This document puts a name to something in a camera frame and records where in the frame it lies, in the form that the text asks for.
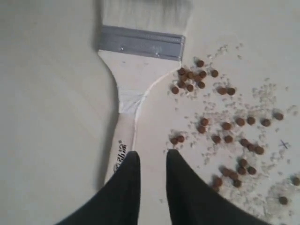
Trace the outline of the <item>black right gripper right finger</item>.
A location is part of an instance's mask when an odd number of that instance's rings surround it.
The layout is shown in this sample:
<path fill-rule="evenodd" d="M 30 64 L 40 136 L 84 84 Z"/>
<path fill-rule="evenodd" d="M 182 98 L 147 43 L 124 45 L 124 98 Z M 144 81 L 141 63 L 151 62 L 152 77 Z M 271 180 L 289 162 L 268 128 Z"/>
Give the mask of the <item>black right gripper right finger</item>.
<path fill-rule="evenodd" d="M 166 193 L 173 225 L 264 225 L 210 188 L 176 149 L 166 156 Z"/>

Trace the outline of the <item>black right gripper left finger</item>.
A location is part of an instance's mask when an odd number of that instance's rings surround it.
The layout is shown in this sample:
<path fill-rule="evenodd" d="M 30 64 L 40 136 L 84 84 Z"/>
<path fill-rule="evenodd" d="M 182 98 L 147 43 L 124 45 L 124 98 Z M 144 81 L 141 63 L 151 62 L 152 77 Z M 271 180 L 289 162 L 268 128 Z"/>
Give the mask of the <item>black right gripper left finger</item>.
<path fill-rule="evenodd" d="M 59 225 L 136 225 L 141 196 L 140 158 L 130 151 L 115 174 Z"/>

